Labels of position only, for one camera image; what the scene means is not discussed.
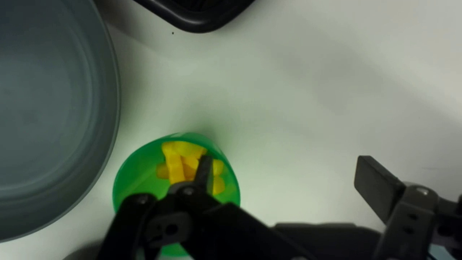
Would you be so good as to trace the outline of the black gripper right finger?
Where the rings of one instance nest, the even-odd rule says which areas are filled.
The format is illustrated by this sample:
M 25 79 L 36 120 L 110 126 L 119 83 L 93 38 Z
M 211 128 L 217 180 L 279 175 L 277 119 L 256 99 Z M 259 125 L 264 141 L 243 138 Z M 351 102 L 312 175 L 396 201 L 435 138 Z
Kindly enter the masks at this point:
M 407 184 L 373 157 L 357 159 L 354 187 L 386 226 L 374 260 L 462 260 L 462 200 Z

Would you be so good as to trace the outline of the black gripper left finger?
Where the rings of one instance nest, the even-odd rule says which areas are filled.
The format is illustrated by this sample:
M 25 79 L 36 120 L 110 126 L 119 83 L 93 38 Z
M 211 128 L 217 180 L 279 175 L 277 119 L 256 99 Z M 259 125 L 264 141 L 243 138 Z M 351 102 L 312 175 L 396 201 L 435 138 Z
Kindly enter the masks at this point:
M 309 253 L 236 204 L 211 194 L 212 159 L 202 157 L 192 183 L 172 185 L 162 200 L 127 197 L 97 260 L 158 260 L 181 245 L 194 260 L 309 260 Z

